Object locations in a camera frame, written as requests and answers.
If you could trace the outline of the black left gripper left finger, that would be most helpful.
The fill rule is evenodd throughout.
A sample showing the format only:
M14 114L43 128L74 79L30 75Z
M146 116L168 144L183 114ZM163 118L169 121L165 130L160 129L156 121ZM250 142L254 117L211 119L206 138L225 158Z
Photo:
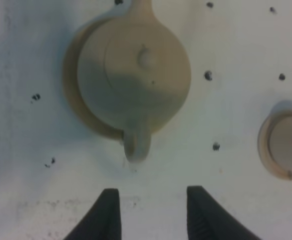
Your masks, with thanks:
M66 240L120 240L121 213L119 190L102 191L92 208L65 237Z

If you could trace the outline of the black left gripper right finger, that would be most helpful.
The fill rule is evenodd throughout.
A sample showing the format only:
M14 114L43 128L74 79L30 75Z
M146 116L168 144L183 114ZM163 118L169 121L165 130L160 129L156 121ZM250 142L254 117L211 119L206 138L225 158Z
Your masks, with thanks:
M187 187L187 234L190 240L258 240L202 186Z

